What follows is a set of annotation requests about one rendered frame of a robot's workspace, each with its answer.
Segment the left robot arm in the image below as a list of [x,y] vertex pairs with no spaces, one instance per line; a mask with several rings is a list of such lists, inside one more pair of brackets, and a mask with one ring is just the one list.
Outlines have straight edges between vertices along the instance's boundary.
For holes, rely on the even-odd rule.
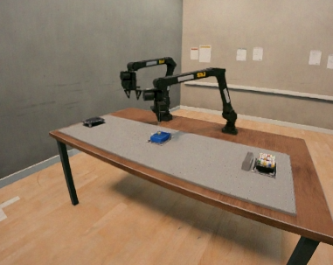
[[[214,69],[210,69],[214,68]],[[202,70],[202,71],[201,71]],[[155,108],[155,102],[156,102],[156,108],[159,109],[160,114],[164,114],[167,110],[167,104],[165,103],[165,100],[163,100],[163,88],[168,87],[171,85],[175,85],[178,83],[191,81],[191,80],[198,80],[203,78],[209,78],[209,77],[216,77],[218,85],[219,85],[219,92],[221,96],[221,100],[223,103],[223,112],[222,117],[226,119],[227,124],[225,127],[222,128],[221,131],[237,134],[238,129],[235,129],[235,121],[238,118],[238,115],[235,113],[234,109],[232,108],[228,87],[226,84],[225,79],[225,68],[215,68],[215,67],[209,67],[206,69],[201,69],[194,72],[188,72],[188,73],[180,73],[176,75],[166,76],[166,77],[160,77],[153,80],[154,88],[157,87],[157,89],[151,89],[151,90],[143,90],[142,97],[144,100],[144,94],[145,94],[145,100],[144,101],[155,101],[154,100],[154,108]],[[162,79],[162,80],[159,80]],[[163,101],[162,101],[163,100]],[[158,104],[159,103],[159,104]]]

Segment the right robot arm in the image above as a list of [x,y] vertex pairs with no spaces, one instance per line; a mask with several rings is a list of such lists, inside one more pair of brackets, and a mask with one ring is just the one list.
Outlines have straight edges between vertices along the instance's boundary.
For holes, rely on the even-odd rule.
[[[123,89],[127,89],[128,87],[136,87],[136,81],[135,81],[136,73],[134,73],[134,72],[137,72],[138,69],[165,64],[165,65],[167,65],[167,72],[165,75],[165,77],[166,77],[166,76],[173,75],[175,66],[177,66],[177,63],[171,57],[163,57],[163,58],[159,58],[159,59],[148,59],[148,60],[142,60],[142,61],[129,62],[127,64],[128,71],[121,71],[120,79],[122,80],[121,86],[123,87]],[[168,66],[168,65],[171,65],[171,66]],[[130,71],[130,70],[133,70],[133,71]],[[163,117],[166,117],[166,118],[169,118],[172,116],[172,114],[170,114],[170,111],[169,111],[169,107],[170,107],[169,91],[170,91],[170,86],[163,88],[163,99],[165,98],[164,100],[165,100],[165,103],[167,104],[167,108],[168,108],[168,110],[166,110],[166,112],[163,115]]]

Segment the blue grid rack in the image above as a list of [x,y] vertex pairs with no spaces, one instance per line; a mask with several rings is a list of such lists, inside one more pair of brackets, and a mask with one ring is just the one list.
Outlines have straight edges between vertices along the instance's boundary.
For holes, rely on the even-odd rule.
[[[158,132],[160,132],[160,131],[158,131]],[[156,143],[160,142],[160,143],[162,143],[162,142],[164,142],[165,140],[167,140],[170,137],[170,133],[169,132],[165,132],[165,135],[164,134],[162,134],[162,135],[160,134],[160,136],[158,135],[158,132],[156,132],[154,134],[154,136],[150,137],[150,140],[152,140],[152,142],[156,142]]]

